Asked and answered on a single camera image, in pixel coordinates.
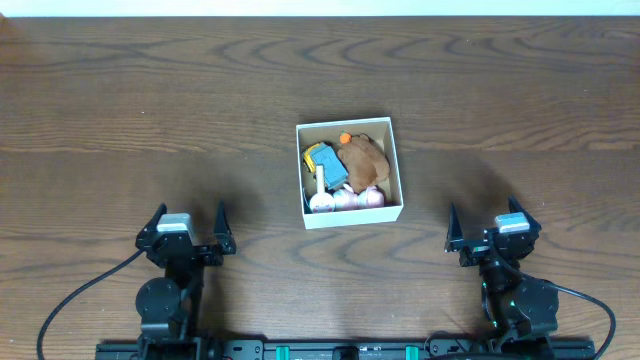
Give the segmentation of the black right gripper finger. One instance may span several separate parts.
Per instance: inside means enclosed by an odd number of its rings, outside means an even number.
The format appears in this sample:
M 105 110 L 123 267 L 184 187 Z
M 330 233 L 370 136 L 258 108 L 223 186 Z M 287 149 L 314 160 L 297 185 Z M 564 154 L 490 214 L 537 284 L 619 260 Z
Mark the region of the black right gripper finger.
M 448 224 L 448 230 L 447 230 L 447 237 L 446 239 L 448 241 L 463 241 L 464 240 L 464 235 L 462 232 L 462 228 L 460 225 L 460 221 L 459 221 L 459 217 L 456 211 L 456 207 L 454 204 L 450 205 L 450 210 L 449 210 L 449 224 Z
M 540 231 L 542 229 L 540 223 L 524 209 L 514 195 L 508 197 L 508 207 L 511 213 L 522 213 L 524 215 L 530 225 L 531 231 Z

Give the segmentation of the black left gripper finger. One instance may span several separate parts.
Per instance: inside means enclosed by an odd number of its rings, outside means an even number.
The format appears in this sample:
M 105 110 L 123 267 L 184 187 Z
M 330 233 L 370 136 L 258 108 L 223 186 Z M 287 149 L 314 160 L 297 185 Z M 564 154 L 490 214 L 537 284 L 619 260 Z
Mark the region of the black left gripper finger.
M 167 213 L 167 206 L 165 203 L 161 203 L 151 219 L 143 226 L 142 230 L 138 233 L 138 239 L 144 240 L 149 236 L 154 235 L 157 232 L 157 225 L 161 217 Z
M 224 202 L 220 201 L 217 207 L 216 220 L 214 224 L 214 236 L 221 246 L 233 245 L 233 234 L 229 228 Z

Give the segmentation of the pink white plush toy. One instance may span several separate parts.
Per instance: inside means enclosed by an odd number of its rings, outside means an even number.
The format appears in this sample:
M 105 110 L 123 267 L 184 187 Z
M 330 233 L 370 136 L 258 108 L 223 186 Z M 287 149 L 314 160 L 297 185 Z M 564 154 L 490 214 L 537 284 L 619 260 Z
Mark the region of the pink white plush toy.
M 356 193 L 349 184 L 344 184 L 332 194 L 332 197 L 336 211 L 380 208 L 385 204 L 384 194 L 376 186 Z

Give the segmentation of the white wooden pellet drum toy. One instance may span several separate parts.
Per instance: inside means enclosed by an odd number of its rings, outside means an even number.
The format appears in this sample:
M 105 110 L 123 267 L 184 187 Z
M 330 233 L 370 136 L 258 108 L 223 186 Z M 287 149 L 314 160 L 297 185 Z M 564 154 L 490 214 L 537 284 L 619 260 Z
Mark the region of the white wooden pellet drum toy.
M 335 200 L 325 187 L 325 173 L 322 165 L 315 167 L 316 193 L 308 201 L 312 213 L 329 213 L 335 211 Z

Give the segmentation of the brown plush bear toy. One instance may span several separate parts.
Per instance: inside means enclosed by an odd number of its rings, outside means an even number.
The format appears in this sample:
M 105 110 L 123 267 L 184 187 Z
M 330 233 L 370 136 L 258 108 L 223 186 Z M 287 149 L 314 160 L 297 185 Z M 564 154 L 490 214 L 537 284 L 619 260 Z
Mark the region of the brown plush bear toy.
M 347 182 L 356 193 L 389 178 L 389 161 L 366 134 L 352 135 L 348 141 L 342 142 L 337 155 L 348 172 Z

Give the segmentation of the yellow grey toy truck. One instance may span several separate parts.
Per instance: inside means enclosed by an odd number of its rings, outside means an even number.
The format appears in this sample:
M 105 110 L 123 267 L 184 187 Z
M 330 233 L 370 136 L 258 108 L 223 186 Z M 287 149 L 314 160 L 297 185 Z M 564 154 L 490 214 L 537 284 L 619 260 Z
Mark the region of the yellow grey toy truck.
M 348 172 L 345 166 L 327 143 L 319 142 L 310 146 L 303 151 L 302 159 L 311 173 L 316 172 L 318 165 L 323 167 L 325 186 L 329 190 L 335 190 L 347 181 Z

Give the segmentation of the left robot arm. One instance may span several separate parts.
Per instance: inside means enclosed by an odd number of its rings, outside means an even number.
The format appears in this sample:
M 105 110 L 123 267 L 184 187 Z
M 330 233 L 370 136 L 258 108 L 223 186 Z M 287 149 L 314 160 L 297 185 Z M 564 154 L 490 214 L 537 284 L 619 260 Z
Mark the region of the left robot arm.
M 136 295 L 141 317 L 141 335 L 133 356 L 141 360 L 220 359 L 218 340 L 197 330 L 204 287 L 204 269 L 221 266 L 226 255 L 236 253 L 224 203 L 217 208 L 211 245 L 195 245 L 191 216 L 158 207 L 135 239 L 153 264 L 164 270 L 162 277 L 147 281 Z

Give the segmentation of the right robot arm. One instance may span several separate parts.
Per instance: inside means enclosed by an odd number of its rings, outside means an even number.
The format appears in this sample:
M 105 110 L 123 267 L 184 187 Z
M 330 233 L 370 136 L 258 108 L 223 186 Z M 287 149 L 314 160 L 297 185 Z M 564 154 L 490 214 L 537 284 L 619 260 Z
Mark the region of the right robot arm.
M 556 355 L 549 335 L 558 328 L 558 291 L 520 271 L 520 261 L 533 250 L 541 225 L 513 196 L 509 212 L 495 217 L 495 226 L 480 238 L 467 238 L 455 207 L 450 208 L 444 246 L 459 255 L 462 267 L 479 268 L 482 306 L 495 333 L 487 349 L 530 358 Z

